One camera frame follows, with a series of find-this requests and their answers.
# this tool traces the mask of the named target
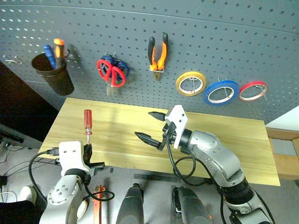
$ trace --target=red scissors handle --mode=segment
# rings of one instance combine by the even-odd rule
[[[104,69],[102,67],[103,65],[107,66],[107,68],[108,68],[106,72],[103,72],[103,69]],[[111,69],[113,68],[112,64],[109,61],[100,59],[97,62],[97,68],[98,68],[100,76],[103,78],[103,80],[106,81],[106,82],[109,81],[109,76],[110,76],[110,73],[111,73]]]
[[[119,75],[122,78],[121,83],[119,83],[119,84],[115,83],[117,75]],[[125,83],[126,83],[126,76],[125,76],[125,74],[122,72],[122,70],[120,70],[119,68],[113,66],[112,67],[111,85],[113,87],[122,87]]]

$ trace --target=shoe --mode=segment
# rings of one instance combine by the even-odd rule
[[[20,191],[20,201],[31,201],[34,205],[36,204],[37,193],[36,190],[31,186],[25,186]]]
[[[86,210],[88,207],[88,203],[86,201],[86,199],[80,204],[78,211],[77,211],[77,220],[80,220],[83,215],[85,214]]]

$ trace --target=yellow tape roll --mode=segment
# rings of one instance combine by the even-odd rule
[[[197,87],[195,90],[184,90],[181,87],[181,84],[187,80],[187,79],[197,79],[199,80],[200,86]],[[180,77],[178,77],[177,82],[176,82],[176,88],[177,91],[180,94],[183,94],[184,96],[195,96],[197,94],[199,94],[200,92],[202,92],[205,88],[206,88],[206,77],[201,74],[200,72],[197,71],[189,71],[189,72],[185,72],[184,74],[182,74]]]

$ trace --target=pegboard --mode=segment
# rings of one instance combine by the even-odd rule
[[[31,60],[54,38],[72,52],[67,69],[75,86],[70,97],[240,118],[274,120],[298,105],[298,1],[215,0],[2,0],[1,54],[17,55],[23,64],[8,64],[16,75],[57,109],[57,95],[31,67]],[[149,71],[150,36],[159,47],[169,35],[169,54],[160,82]],[[116,53],[131,68],[124,87],[106,96],[96,62],[104,52]],[[207,86],[234,80],[240,87],[262,80],[267,100],[215,107],[202,93],[186,97],[176,90],[187,71],[206,76]]]

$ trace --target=pen holder cup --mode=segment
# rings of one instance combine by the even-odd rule
[[[31,64],[58,95],[66,96],[74,91],[65,61],[62,67],[54,70],[47,56],[40,54],[32,59]]]

